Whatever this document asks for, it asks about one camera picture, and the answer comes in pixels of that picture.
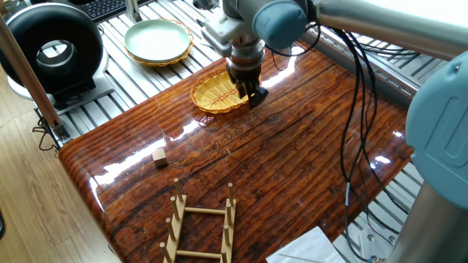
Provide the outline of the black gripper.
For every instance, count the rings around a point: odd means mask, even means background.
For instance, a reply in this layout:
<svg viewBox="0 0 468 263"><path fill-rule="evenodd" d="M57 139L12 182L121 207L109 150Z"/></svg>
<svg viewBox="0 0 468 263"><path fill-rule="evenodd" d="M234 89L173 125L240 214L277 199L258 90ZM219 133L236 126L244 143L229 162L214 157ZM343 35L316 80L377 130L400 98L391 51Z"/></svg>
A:
<svg viewBox="0 0 468 263"><path fill-rule="evenodd" d="M227 65L230 82L235 84L239 98L249 97L249 108L254 109L261 104L268 95L268 90L260 85L261 66L252 69L238 68Z"/></svg>

